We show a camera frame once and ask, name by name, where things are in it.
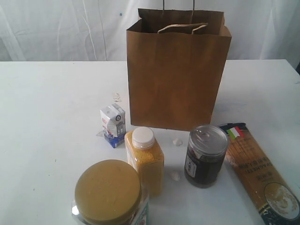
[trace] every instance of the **italian flag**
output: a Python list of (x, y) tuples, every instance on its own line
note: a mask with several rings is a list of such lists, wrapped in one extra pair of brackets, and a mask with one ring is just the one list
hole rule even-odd
[(241, 132), (241, 130), (238, 127), (233, 127), (231, 129), (227, 130), (227, 132), (232, 139), (235, 139), (238, 136), (244, 137), (243, 133)]

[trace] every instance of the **small milk carton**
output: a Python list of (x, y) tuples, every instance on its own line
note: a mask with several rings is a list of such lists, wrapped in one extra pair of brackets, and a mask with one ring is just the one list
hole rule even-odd
[(117, 104), (112, 104), (100, 110), (104, 138), (116, 148), (124, 143), (125, 111)]

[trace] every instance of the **white table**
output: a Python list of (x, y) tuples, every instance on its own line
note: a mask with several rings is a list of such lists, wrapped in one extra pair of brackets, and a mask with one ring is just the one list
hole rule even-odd
[[(77, 179), (104, 159), (126, 161), (100, 131), (99, 110), (119, 93), (129, 120), (126, 62), (0, 63), (0, 224), (72, 225)], [(227, 61), (213, 124), (246, 122), (300, 197), (300, 76), (285, 60)], [(183, 175), (188, 132), (154, 129), (165, 154), (164, 190), (150, 203), (152, 225), (260, 225), (246, 191), (224, 163), (208, 189)], [(174, 138), (183, 140), (175, 147)], [(171, 171), (180, 173), (173, 181)]]

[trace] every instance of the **gold jar lid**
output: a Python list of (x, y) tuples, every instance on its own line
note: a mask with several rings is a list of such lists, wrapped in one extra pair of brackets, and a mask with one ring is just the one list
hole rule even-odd
[(137, 210), (141, 195), (137, 172), (120, 160), (105, 160), (92, 165), (75, 187), (78, 210), (92, 225), (126, 222)]

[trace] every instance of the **white bottle cap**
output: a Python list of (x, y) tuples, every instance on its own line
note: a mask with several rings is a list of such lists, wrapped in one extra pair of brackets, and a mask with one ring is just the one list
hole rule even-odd
[(138, 149), (147, 149), (154, 145), (153, 131), (148, 127), (136, 128), (132, 133), (132, 144)]

